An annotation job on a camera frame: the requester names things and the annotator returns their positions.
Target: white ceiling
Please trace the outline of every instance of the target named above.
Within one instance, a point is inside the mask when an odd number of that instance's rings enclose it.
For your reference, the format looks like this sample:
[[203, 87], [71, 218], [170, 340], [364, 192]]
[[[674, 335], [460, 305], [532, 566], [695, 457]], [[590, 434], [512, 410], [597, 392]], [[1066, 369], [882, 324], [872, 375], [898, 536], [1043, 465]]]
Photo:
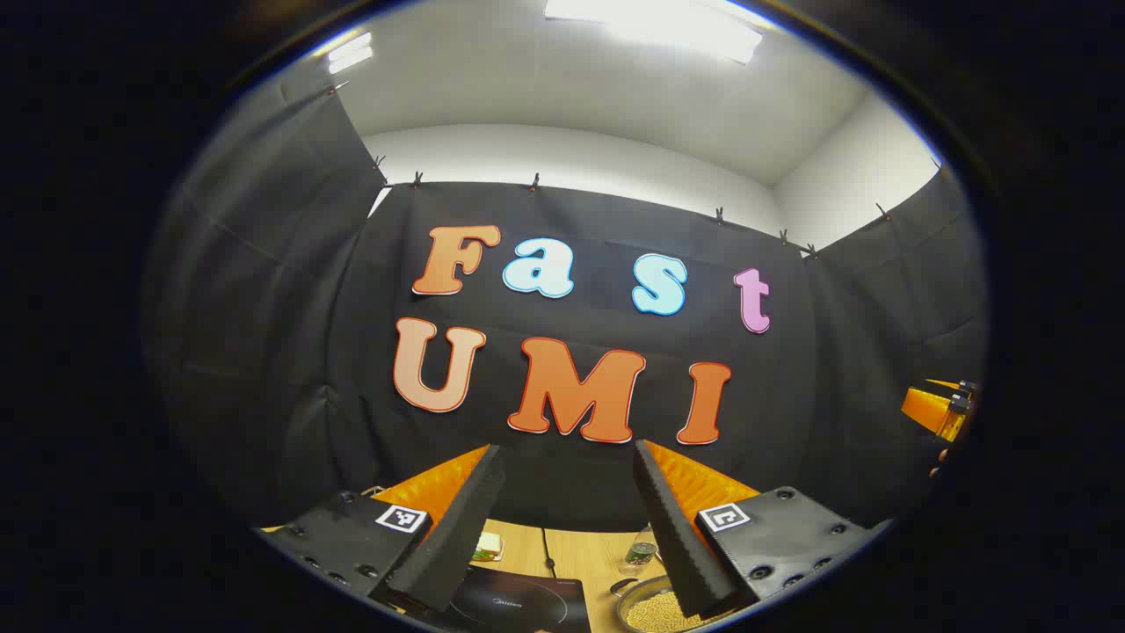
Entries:
[[336, 75], [360, 135], [465, 123], [585, 129], [650, 143], [773, 186], [867, 87], [764, 30], [746, 65], [547, 20], [546, 0], [425, 0], [367, 26], [375, 57]]

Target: cable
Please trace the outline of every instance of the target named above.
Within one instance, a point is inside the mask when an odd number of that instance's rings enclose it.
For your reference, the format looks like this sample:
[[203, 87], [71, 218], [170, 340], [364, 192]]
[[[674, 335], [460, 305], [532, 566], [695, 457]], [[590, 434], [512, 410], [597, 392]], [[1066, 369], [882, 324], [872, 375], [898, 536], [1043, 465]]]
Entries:
[[543, 533], [543, 554], [547, 554], [547, 568], [551, 570], [551, 578], [558, 578], [555, 575], [555, 560], [551, 559], [551, 551], [547, 548], [547, 528], [540, 527], [539, 530]]

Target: food pellets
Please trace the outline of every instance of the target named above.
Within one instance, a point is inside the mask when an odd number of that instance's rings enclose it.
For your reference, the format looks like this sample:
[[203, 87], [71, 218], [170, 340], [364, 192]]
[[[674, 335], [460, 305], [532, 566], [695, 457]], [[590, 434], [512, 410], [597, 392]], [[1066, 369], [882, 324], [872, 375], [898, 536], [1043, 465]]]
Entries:
[[684, 617], [684, 614], [680, 611], [680, 600], [676, 599], [676, 594], [674, 591], [665, 591], [633, 605], [626, 615], [626, 622], [629, 623], [629, 626], [639, 631], [674, 633], [676, 631], [703, 626], [709, 622], [719, 620], [722, 615], [717, 615], [708, 620], [700, 620], [698, 615]]

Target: orange letter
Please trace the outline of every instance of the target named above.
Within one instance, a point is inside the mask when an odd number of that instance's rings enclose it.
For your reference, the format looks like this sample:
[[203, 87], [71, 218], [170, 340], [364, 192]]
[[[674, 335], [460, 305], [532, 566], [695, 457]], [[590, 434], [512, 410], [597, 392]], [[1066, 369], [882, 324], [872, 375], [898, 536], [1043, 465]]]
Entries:
[[456, 277], [457, 264], [466, 274], [471, 274], [480, 264], [480, 253], [484, 248], [477, 242], [464, 244], [465, 239], [480, 239], [489, 247], [500, 243], [500, 228], [496, 226], [434, 226], [430, 230], [433, 245], [430, 246], [430, 259], [425, 270], [418, 277], [412, 289], [414, 293], [457, 293], [461, 290], [461, 280]]
[[472, 373], [472, 355], [484, 347], [485, 335], [468, 328], [450, 328], [446, 338], [453, 345], [449, 358], [449, 374], [446, 387], [434, 391], [422, 385], [422, 360], [425, 344], [438, 334], [438, 328], [422, 319], [398, 320], [398, 352], [395, 353], [395, 389], [407, 403], [444, 414], [465, 403], [469, 392], [469, 374]]
[[687, 374], [695, 381], [695, 392], [692, 394], [687, 424], [676, 434], [676, 440], [680, 444], [711, 444], [719, 440], [714, 419], [719, 415], [722, 386], [730, 380], [730, 368], [718, 363], [696, 363], [687, 369]]
[[582, 436], [593, 442], [629, 442], [629, 405], [637, 374], [645, 369], [645, 358], [623, 350], [602, 356], [585, 381], [565, 343], [548, 338], [523, 342], [528, 355], [528, 383], [520, 410], [507, 417], [507, 426], [528, 433], [547, 433], [550, 423], [543, 417], [543, 400], [550, 399], [559, 433], [569, 435], [578, 421], [593, 407], [594, 414], [582, 427]]

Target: wooden table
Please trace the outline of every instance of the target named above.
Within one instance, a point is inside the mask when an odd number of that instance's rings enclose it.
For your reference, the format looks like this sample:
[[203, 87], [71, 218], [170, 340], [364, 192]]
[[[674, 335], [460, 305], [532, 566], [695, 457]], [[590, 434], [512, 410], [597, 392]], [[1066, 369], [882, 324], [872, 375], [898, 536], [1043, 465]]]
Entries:
[[[540, 528], [488, 519], [485, 523], [485, 532], [498, 534], [504, 540], [504, 555], [498, 562], [474, 562], [472, 564], [512, 573], [550, 578], [551, 571], [547, 568], [543, 536]], [[547, 531], [547, 546], [550, 550], [551, 559], [555, 560], [555, 573], [559, 578], [574, 578], [582, 581], [592, 633], [621, 633], [624, 631], [613, 613], [618, 597], [610, 594], [610, 587], [626, 578], [618, 570], [618, 563], [624, 559], [634, 536], [636, 533], [631, 532]], [[666, 573], [664, 566], [655, 557], [651, 562], [638, 571], [631, 578], [641, 581]]]

